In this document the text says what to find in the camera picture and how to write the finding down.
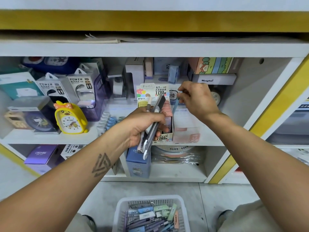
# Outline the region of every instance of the white plastic basket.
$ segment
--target white plastic basket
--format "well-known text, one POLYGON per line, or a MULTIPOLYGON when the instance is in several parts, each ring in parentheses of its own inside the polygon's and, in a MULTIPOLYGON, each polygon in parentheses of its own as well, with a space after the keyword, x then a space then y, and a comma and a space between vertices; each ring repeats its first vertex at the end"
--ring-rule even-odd
POLYGON ((136 203, 151 203, 153 202, 156 206, 167 204, 172 207, 173 203, 177 204, 178 217, 179 217, 179 232, 190 232, 189 220, 187 215, 186 207, 184 206, 184 201, 179 195, 156 195, 156 196, 140 196, 140 197, 130 197, 122 198, 117 203, 114 223, 112 232, 124 232, 124 223, 126 211, 131 209, 132 204, 136 203))

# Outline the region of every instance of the left arm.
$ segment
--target left arm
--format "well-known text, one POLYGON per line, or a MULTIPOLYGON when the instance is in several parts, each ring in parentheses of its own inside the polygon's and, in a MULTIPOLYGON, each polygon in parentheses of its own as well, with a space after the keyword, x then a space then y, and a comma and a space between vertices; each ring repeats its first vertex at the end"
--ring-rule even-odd
POLYGON ((75 155, 3 200, 0 231, 65 231, 93 188, 125 149, 139 143, 140 132, 153 122, 164 124, 164 115, 136 109, 75 155))

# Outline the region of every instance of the yellow trim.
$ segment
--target yellow trim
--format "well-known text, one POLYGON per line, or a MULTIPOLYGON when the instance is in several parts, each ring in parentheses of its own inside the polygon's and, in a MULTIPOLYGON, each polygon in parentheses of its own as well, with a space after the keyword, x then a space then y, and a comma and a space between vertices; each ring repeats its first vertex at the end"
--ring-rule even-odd
POLYGON ((6 149, 3 145, 0 145, 0 154, 5 156, 6 158, 10 159, 13 163, 19 165, 24 170, 30 172, 33 176, 36 176, 36 177, 40 176, 37 172, 33 171, 31 168, 28 168, 27 166, 25 166, 24 163, 23 163, 23 160, 21 158, 19 158, 13 152, 6 149))
POLYGON ((309 32, 309 12, 0 10, 0 29, 309 32))
MULTIPOLYGON (((293 102, 309 86, 309 55, 303 60, 293 75, 285 83, 279 93, 271 101, 265 111, 250 129, 255 135, 261 137, 274 122, 293 104, 293 102)), ((230 155, 222 164, 209 183, 218 184, 219 181, 236 164, 234 158, 230 155)))

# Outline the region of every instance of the orange bow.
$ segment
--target orange bow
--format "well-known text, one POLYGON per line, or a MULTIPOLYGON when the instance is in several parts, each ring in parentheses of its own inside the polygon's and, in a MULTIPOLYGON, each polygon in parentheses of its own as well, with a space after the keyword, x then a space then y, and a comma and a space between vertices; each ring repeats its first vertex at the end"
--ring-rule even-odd
POLYGON ((59 109, 59 108, 62 108, 62 107, 73 109, 72 103, 66 103, 65 105, 64 104, 60 105, 60 104, 54 103, 54 106, 55 106, 56 109, 59 109))

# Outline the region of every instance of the yellow chick alarm clock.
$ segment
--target yellow chick alarm clock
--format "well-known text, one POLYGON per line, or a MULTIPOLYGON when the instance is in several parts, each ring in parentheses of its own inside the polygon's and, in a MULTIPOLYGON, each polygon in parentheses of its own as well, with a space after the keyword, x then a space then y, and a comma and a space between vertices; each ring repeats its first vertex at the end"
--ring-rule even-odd
POLYGON ((66 134, 87 133, 87 119, 78 105, 56 101, 55 117, 57 125, 66 134))

